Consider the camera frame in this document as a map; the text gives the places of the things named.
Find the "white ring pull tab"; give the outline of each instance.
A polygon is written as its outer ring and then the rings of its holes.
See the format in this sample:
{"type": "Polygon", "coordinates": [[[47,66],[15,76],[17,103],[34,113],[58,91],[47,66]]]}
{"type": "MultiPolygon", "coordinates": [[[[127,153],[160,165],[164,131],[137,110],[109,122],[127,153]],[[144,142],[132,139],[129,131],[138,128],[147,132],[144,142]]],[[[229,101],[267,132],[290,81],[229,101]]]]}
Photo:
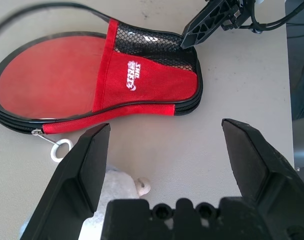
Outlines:
{"type": "Polygon", "coordinates": [[[54,146],[52,147],[52,150],[51,150],[51,158],[56,163],[60,163],[63,160],[63,158],[57,158],[56,157],[56,151],[60,147],[60,145],[62,145],[62,144],[68,144],[69,151],[74,146],[73,143],[72,143],[72,141],[70,141],[69,139],[61,139],[61,140],[59,140],[57,142],[54,142],[54,141],[48,139],[47,137],[44,137],[44,133],[43,133],[43,131],[41,129],[35,129],[35,130],[33,130],[32,131],[32,135],[39,136],[42,139],[44,139],[44,140],[46,140],[46,141],[54,144],[54,146]]]}
{"type": "Polygon", "coordinates": [[[61,139],[61,140],[57,141],[56,144],[54,144],[54,146],[52,147],[52,150],[51,150],[51,158],[56,163],[60,163],[63,160],[63,157],[62,158],[57,158],[57,156],[56,156],[56,151],[60,147],[60,145],[62,145],[62,144],[68,144],[69,151],[74,146],[72,141],[70,141],[69,139],[61,139]]]}

